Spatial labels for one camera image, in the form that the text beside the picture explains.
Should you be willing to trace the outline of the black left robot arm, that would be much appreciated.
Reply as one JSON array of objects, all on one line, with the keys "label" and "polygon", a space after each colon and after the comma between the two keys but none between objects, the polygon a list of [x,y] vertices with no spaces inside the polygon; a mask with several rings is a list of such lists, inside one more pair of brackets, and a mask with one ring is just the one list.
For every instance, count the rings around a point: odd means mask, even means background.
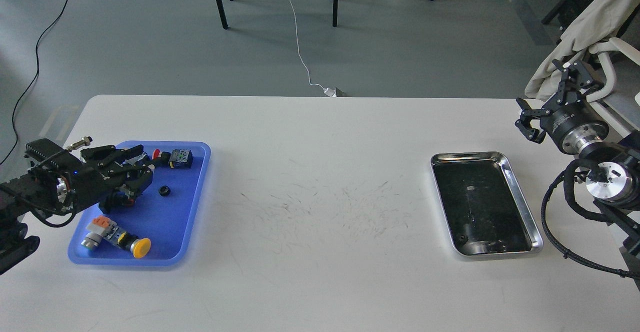
[{"label": "black left robot arm", "polygon": [[1,261],[7,272],[37,250],[38,236],[28,236],[28,227],[19,217],[32,213],[53,227],[51,216],[78,213],[98,205],[103,213],[116,206],[132,206],[151,185],[152,159],[142,145],[119,149],[114,145],[90,147],[84,137],[68,147],[43,138],[26,145],[30,168],[19,178],[0,186]]}]

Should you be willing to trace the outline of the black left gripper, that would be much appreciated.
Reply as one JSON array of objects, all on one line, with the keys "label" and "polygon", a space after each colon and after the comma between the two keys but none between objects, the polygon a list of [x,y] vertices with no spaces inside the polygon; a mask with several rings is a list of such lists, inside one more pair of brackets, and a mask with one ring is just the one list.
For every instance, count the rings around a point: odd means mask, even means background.
[{"label": "black left gripper", "polygon": [[154,167],[139,170],[121,163],[141,155],[144,146],[128,149],[105,145],[82,149],[82,162],[55,173],[57,177],[56,207],[61,212],[80,212],[98,204],[113,191],[137,198],[151,185]]}]

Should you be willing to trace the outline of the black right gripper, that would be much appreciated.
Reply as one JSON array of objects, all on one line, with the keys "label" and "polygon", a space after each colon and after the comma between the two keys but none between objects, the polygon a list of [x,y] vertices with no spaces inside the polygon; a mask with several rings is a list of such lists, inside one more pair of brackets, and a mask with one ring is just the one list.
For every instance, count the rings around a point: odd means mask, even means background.
[{"label": "black right gripper", "polygon": [[[580,154],[586,145],[603,140],[610,127],[590,104],[573,103],[583,101],[586,95],[598,92],[605,84],[595,70],[581,60],[551,62],[560,71],[557,92],[540,109],[532,109],[525,99],[516,98],[521,112],[515,126],[530,142],[540,144],[549,133],[562,153]],[[539,129],[531,125],[533,120],[539,120]]]}]

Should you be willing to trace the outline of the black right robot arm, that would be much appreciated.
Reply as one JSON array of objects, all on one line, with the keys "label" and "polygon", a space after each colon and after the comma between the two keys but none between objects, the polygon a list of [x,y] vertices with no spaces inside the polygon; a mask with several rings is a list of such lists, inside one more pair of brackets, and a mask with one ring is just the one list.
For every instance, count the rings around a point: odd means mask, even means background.
[{"label": "black right robot arm", "polygon": [[582,257],[553,236],[546,221],[547,204],[562,185],[567,205],[587,220],[613,223],[626,232],[622,245],[633,256],[639,254],[639,223],[627,213],[639,209],[639,150],[607,142],[610,127],[586,101],[586,93],[604,84],[590,65],[582,61],[552,61],[560,72],[557,92],[542,108],[532,109],[525,99],[515,126],[530,142],[542,143],[550,136],[556,147],[574,160],[553,180],[541,204],[542,229],[564,258],[589,268],[638,279],[638,273],[615,269]]}]

